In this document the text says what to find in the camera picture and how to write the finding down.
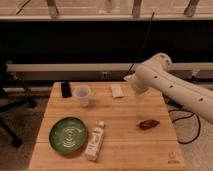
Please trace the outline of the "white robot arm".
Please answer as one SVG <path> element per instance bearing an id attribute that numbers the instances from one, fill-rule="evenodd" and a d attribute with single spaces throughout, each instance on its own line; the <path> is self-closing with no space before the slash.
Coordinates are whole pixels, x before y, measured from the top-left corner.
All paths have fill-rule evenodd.
<path id="1" fill-rule="evenodd" d="M 171 64 L 167 54 L 157 53 L 140 63 L 124 80 L 138 95 L 152 87 L 213 124 L 213 91 L 171 75 Z"/>

